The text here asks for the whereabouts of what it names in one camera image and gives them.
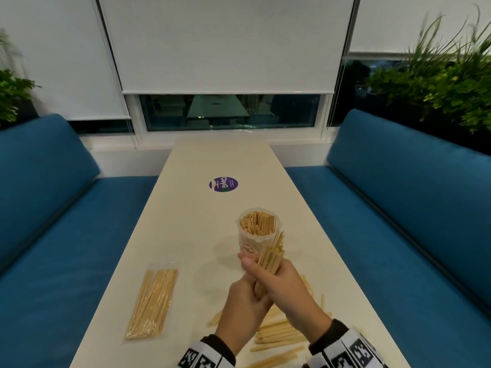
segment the black and white patterned sleeve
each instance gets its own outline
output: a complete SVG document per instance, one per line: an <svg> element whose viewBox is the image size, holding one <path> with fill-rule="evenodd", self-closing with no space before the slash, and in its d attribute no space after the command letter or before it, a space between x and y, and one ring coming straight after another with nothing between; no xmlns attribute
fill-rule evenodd
<svg viewBox="0 0 491 368"><path fill-rule="evenodd" d="M177 365L181 368L234 368L222 354L202 341L193 343Z"/></svg>
<svg viewBox="0 0 491 368"><path fill-rule="evenodd" d="M309 368L387 368L374 347L353 329L313 355L307 364Z"/></svg>

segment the hand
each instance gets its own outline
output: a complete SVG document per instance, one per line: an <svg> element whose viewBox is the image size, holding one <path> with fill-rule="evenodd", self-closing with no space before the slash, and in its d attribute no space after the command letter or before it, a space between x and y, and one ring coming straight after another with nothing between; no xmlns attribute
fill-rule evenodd
<svg viewBox="0 0 491 368"><path fill-rule="evenodd" d="M261 301L256 299L254 279L249 274L244 274L230 286L215 335L237 356L254 337L272 305L273 302L268 296L263 297Z"/></svg>
<svg viewBox="0 0 491 368"><path fill-rule="evenodd" d="M310 343L316 342L331 326L331 318L312 298L291 261L283 259L278 272L273 275L256 263L257 257L240 253L242 268L261 282L290 324Z"/></svg>

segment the blue seat back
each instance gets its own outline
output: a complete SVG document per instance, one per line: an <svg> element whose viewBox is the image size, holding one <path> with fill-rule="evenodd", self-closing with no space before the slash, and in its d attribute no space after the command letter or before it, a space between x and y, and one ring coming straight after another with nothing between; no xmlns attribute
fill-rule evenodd
<svg viewBox="0 0 491 368"><path fill-rule="evenodd" d="M66 120L50 115L0 129L0 173L1 271L99 168Z"/></svg>
<svg viewBox="0 0 491 368"><path fill-rule="evenodd" d="M328 163L491 306L491 157L352 110Z"/></svg>

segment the clear plastic container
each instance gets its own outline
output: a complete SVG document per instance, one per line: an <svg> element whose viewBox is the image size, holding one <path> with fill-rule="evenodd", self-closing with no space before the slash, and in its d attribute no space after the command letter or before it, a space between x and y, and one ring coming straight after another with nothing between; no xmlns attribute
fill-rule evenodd
<svg viewBox="0 0 491 368"><path fill-rule="evenodd" d="M269 235L265 235L265 236L258 236L258 235L251 235L247 231L244 231L242 229L242 227L239 223L241 221L241 219L243 217L245 217L246 215L248 215L249 213L254 212L256 210L257 211L263 211L267 214L271 214L271 215L274 215L276 217L276 227L275 227L275 231L273 233L271 233ZM274 239L274 236L276 235L276 232L278 230L281 230L282 227L283 227L283 224L279 220L278 215L276 213L270 211L270 210L267 210L264 208L251 208L248 210L244 210L239 215L239 218L237 219L237 228L239 229L239 248L240 248L241 252L244 252L244 253L261 253L261 250L264 247L267 247L269 244L271 244L271 242Z"/></svg>

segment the purple sticker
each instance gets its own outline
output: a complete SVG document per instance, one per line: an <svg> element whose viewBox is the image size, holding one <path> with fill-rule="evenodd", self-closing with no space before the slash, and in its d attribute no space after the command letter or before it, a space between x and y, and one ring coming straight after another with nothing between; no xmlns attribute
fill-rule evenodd
<svg viewBox="0 0 491 368"><path fill-rule="evenodd" d="M218 192L229 192L235 190L239 183L230 177L218 177L210 182L210 188Z"/></svg>

